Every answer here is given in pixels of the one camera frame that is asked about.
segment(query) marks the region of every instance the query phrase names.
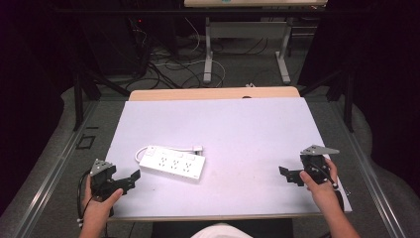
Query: hand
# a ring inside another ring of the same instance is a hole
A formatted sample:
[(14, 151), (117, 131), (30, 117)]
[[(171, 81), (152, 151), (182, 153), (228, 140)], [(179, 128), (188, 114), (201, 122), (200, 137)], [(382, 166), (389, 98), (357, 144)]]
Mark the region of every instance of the hand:
[[(337, 183), (337, 167), (330, 159), (325, 159), (325, 162), (330, 167), (331, 179)], [(331, 209), (341, 209), (333, 185), (328, 180), (322, 184), (318, 184), (305, 171), (300, 173), (300, 177), (312, 192), (312, 198), (324, 215), (330, 212)]]
[[(330, 167), (331, 179), (337, 183), (337, 167), (330, 159), (325, 162)], [(327, 180), (322, 184), (316, 183), (312, 177), (305, 171), (300, 173), (303, 182), (308, 186), (308, 190), (312, 192), (312, 198), (316, 205), (324, 215), (325, 220), (330, 227), (332, 237), (349, 237), (359, 238), (359, 234), (353, 225), (349, 222), (346, 215), (342, 211), (337, 195), (334, 192), (333, 185)]]
[(83, 228), (80, 237), (99, 237), (105, 228), (112, 206), (123, 195), (123, 190), (119, 188), (105, 201), (97, 201), (92, 198), (90, 180), (91, 178), (88, 176), (83, 198), (83, 206), (87, 206), (87, 208), (83, 215)]

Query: desk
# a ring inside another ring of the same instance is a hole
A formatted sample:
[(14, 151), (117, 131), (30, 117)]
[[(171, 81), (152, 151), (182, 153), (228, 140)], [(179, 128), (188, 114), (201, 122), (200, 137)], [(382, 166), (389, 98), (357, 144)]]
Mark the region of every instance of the desk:
[[(199, 182), (142, 172), (136, 188), (114, 206), (112, 219), (320, 214), (310, 192), (288, 183), (278, 171), (278, 166), (300, 170), (299, 153), (312, 144), (323, 146), (304, 98), (293, 87), (133, 92), (106, 157), (117, 166), (115, 179), (139, 167), (134, 155), (148, 145), (202, 145), (206, 163)], [(344, 200), (345, 210), (351, 211)]]
[[(291, 6), (322, 6), (328, 0), (185, 0), (186, 7), (291, 7)], [(286, 22), (229, 22), (212, 23), (206, 18), (206, 62), (204, 65), (203, 81), (211, 81), (213, 52), (211, 51), (211, 38), (277, 38), (282, 39), (279, 52), (275, 57), (280, 70), (283, 83), (289, 84), (290, 77), (284, 61), (287, 43), (290, 38), (293, 18), (287, 18)]]

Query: human hand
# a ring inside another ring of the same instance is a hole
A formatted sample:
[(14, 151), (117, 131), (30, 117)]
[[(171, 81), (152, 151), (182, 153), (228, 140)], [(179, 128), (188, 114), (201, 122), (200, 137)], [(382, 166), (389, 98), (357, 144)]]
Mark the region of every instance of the human hand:
[[(328, 167), (330, 167), (331, 179), (337, 183), (337, 167), (330, 159), (325, 159), (325, 162)], [(312, 192), (312, 198), (314, 199), (315, 204), (324, 215), (332, 212), (333, 209), (335, 211), (337, 208), (341, 209), (337, 195), (334, 192), (333, 185), (328, 180), (324, 183), (318, 184), (305, 171), (300, 173), (300, 177), (308, 186), (308, 190)]]
[(100, 199), (92, 197), (90, 181), (91, 178), (88, 176), (83, 198), (83, 206), (87, 207), (83, 215), (80, 237), (99, 237), (101, 231), (105, 228), (112, 206), (123, 195), (123, 190), (119, 188), (108, 199), (101, 202)]

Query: table leg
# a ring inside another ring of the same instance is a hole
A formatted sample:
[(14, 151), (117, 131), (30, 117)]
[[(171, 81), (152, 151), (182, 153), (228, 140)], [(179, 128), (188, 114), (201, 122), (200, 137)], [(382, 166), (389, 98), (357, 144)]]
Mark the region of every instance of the table leg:
[(283, 40), (281, 43), (280, 52), (275, 53), (277, 58), (278, 68), (280, 69), (281, 79), (284, 84), (290, 84), (290, 77), (287, 71), (286, 62), (284, 61), (284, 56), (287, 51), (287, 43), (290, 39), (291, 27), (293, 26), (293, 18), (287, 18), (286, 28), (283, 33)]
[(206, 62), (204, 64), (203, 82), (211, 82), (211, 69), (213, 64), (213, 53), (211, 51), (210, 19), (206, 18)]

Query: white power strip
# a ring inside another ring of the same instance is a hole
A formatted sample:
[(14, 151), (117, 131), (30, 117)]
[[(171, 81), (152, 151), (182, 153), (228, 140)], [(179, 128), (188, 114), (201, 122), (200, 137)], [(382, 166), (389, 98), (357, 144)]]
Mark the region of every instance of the white power strip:
[(139, 166), (143, 169), (200, 180), (205, 157), (158, 146), (148, 146)]

